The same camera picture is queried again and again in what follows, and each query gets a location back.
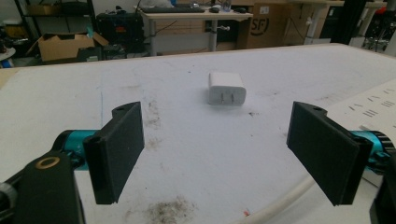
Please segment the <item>white power adapter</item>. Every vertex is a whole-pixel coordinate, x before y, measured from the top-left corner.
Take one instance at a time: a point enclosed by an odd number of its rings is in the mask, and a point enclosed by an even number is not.
[[[212,72],[209,74],[210,105],[242,105],[247,90],[237,73]]]

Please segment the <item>white cable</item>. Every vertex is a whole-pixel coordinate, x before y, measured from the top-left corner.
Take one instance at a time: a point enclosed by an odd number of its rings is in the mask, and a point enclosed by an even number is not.
[[[262,224],[272,217],[278,215],[285,210],[289,205],[297,201],[307,190],[315,184],[315,180],[311,175],[307,176],[299,185],[286,193],[277,202],[272,203],[269,207],[262,209],[257,213],[253,213],[248,217],[234,222],[233,224]]]

